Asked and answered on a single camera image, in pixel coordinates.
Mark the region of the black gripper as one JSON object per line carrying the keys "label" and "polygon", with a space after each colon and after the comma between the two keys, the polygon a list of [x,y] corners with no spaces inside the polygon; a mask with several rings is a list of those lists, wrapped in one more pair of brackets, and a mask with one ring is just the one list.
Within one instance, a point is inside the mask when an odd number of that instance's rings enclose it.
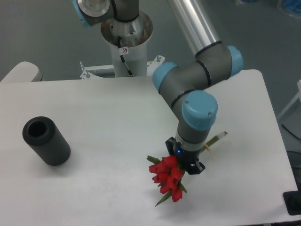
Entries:
{"label": "black gripper", "polygon": [[205,165],[199,162],[201,148],[194,151],[188,150],[180,142],[176,142],[174,137],[170,137],[165,144],[169,155],[176,156],[189,175],[198,175],[205,170]]}

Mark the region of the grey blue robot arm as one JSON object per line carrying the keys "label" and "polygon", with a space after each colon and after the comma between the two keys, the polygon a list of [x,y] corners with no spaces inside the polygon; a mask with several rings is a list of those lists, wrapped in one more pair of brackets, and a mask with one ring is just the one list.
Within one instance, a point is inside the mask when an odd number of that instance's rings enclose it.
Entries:
{"label": "grey blue robot arm", "polygon": [[75,0],[73,6],[84,26],[101,26],[102,37],[111,48],[116,77],[152,77],[156,90],[178,119],[175,137],[166,141],[169,154],[188,174],[201,173],[205,167],[199,155],[218,110],[216,99],[205,89],[243,69],[240,51],[223,44],[199,0],[169,1],[195,56],[195,61],[183,68],[160,57],[147,65],[146,43],[153,24],[140,10],[139,1]]}

